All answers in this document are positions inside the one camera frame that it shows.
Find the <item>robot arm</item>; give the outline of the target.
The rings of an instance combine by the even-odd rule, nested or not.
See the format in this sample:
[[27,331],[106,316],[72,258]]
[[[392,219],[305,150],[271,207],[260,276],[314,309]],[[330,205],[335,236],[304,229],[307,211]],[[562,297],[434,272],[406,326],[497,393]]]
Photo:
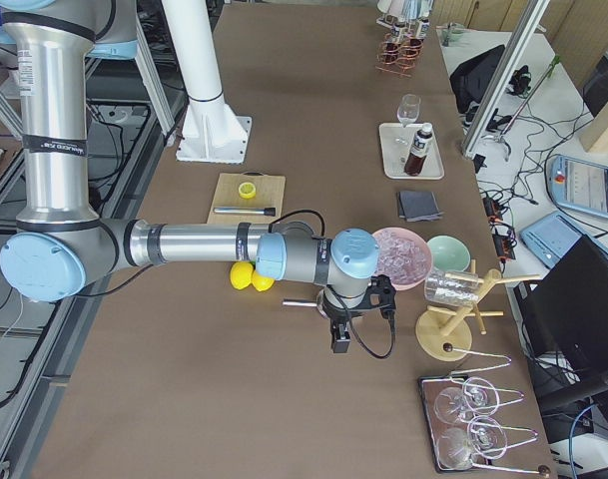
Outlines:
[[354,320],[389,291],[375,270],[373,236],[334,238],[294,214],[261,225],[152,224],[137,218],[150,173],[129,180],[117,212],[89,200],[88,57],[131,59],[138,51],[133,1],[4,1],[1,23],[17,47],[26,204],[0,249],[0,271],[22,295],[44,302],[82,296],[121,269],[143,272],[175,261],[247,261],[275,280],[319,287],[315,307],[329,322],[330,347],[347,351]]

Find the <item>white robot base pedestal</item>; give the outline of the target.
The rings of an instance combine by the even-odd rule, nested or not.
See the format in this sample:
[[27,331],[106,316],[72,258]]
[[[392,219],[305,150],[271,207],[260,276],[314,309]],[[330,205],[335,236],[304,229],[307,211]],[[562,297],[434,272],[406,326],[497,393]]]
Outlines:
[[177,159],[239,165],[252,119],[225,100],[206,3],[167,0],[163,8],[189,98]]

